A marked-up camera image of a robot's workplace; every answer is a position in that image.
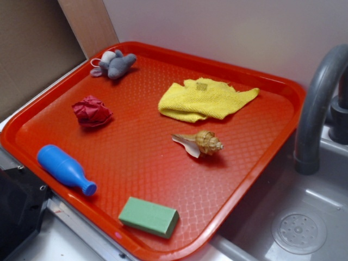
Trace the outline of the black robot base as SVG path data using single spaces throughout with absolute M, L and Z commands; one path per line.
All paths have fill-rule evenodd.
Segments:
M 9 260 L 34 239 L 51 193 L 30 169 L 1 170 L 1 260 Z

